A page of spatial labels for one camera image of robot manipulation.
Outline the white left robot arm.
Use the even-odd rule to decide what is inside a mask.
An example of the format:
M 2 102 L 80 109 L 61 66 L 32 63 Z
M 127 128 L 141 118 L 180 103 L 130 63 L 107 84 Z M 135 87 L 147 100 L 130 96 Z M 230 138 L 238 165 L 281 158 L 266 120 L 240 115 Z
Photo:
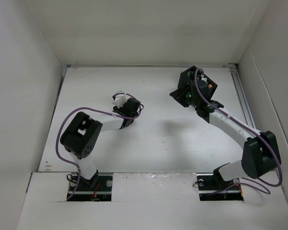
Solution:
M 79 179 L 76 184 L 87 190 L 97 186 L 98 169 L 94 165 L 92 151 L 99 135 L 102 132 L 129 127 L 139 117 L 143 108 L 140 101 L 129 98 L 116 101 L 111 113 L 86 108 L 98 113 L 94 118 L 84 112 L 85 108 L 71 112 L 75 116 L 64 131 L 60 127 L 56 148 L 61 144 L 71 154 L 73 161 L 66 162 L 75 165 L 78 170 Z

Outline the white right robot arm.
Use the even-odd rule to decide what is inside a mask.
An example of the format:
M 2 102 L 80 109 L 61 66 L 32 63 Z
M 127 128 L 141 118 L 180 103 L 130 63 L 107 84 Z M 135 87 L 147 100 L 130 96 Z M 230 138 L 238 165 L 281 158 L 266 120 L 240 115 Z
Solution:
M 223 104 L 212 100 L 216 87 L 209 78 L 197 76 L 179 80 L 178 88 L 170 93 L 183 107 L 194 107 L 199 117 L 221 129 L 242 148 L 241 160 L 214 169 L 207 184 L 217 193 L 227 190 L 229 182 L 239 178 L 261 186 L 281 186 L 283 175 L 275 135 L 270 131 L 261 132 L 246 125 L 233 116 Z

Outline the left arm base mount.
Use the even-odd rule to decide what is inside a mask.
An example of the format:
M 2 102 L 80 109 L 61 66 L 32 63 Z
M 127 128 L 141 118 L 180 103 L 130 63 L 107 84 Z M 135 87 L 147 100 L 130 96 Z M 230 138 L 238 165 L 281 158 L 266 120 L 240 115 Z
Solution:
M 100 173 L 99 176 L 94 176 L 92 186 L 80 179 L 76 187 L 78 173 L 67 174 L 69 182 L 67 201 L 70 202 L 109 202 L 112 199 L 112 173 Z

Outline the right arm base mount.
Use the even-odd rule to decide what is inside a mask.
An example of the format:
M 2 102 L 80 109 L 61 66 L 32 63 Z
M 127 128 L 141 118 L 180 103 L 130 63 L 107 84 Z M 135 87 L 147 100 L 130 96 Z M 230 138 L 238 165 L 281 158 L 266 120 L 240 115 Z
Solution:
M 197 173 L 193 187 L 198 189 L 200 201 L 243 201 L 242 189 L 234 181 L 217 182 L 213 173 Z

